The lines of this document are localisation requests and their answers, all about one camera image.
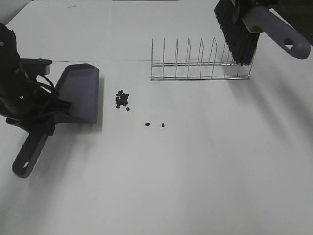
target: dish rack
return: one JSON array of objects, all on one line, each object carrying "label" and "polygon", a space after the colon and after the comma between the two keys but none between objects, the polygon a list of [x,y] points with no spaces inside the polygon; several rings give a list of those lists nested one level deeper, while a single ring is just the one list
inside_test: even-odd
[{"label": "dish rack", "polygon": [[179,44],[176,39],[174,60],[166,60],[166,41],[163,42],[163,58],[154,60],[154,40],[151,46],[151,81],[207,81],[207,80],[248,80],[250,66],[241,66],[234,62],[226,42],[222,54],[218,54],[218,44],[213,38],[208,58],[205,58],[203,39],[200,39],[198,58],[191,59],[191,42],[188,38],[187,53],[179,59]]}]

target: white table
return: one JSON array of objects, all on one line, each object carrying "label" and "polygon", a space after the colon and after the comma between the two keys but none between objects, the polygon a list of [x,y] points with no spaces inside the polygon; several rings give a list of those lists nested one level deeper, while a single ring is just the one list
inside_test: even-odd
[{"label": "white table", "polygon": [[222,38],[214,5],[33,1],[9,23],[54,82],[97,66],[104,107],[98,125],[57,126],[28,179],[11,172],[27,134],[0,118],[1,235],[312,234],[312,56],[262,35],[249,81],[149,81],[152,37]]}]

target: brush handle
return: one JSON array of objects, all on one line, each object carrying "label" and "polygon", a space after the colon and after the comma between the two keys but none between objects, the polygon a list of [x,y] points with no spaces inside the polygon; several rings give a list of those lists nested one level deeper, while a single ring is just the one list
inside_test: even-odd
[{"label": "brush handle", "polygon": [[267,8],[263,6],[252,8],[243,17],[243,21],[250,32],[264,31],[289,55],[297,59],[307,59],[310,55],[309,41]]}]

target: white surface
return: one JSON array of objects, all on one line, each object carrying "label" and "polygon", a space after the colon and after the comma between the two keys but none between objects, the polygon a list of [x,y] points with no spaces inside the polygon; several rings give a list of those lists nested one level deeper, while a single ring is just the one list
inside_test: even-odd
[{"label": "white surface", "polygon": [[31,0],[1,0],[0,22],[7,24]]}]

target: brush bristles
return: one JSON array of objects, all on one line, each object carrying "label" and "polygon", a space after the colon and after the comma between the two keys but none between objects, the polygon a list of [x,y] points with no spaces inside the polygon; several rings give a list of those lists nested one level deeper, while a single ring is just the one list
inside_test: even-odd
[{"label": "brush bristles", "polygon": [[242,20],[236,24],[233,22],[234,5],[231,0],[220,0],[214,12],[234,61],[240,65],[250,65],[260,34],[250,33]]}]

